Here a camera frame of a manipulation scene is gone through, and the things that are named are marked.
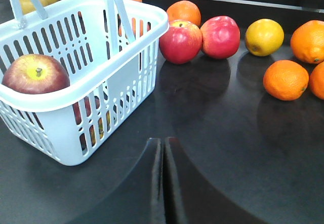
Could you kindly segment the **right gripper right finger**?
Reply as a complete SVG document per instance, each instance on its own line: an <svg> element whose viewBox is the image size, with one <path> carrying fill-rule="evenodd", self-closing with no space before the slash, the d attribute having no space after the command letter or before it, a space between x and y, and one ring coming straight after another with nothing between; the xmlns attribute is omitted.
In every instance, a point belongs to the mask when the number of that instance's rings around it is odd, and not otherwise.
<svg viewBox="0 0 324 224"><path fill-rule="evenodd" d="M164 142L164 206L167 223L263 223L212 186L180 141Z"/></svg>

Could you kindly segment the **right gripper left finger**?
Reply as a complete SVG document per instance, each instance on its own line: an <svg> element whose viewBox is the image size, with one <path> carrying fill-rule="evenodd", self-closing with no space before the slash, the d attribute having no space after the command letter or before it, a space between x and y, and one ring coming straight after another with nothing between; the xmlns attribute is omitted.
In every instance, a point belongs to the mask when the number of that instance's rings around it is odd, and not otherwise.
<svg viewBox="0 0 324 224"><path fill-rule="evenodd" d="M150 138L135 166L99 204L70 223L163 223L163 144Z"/></svg>

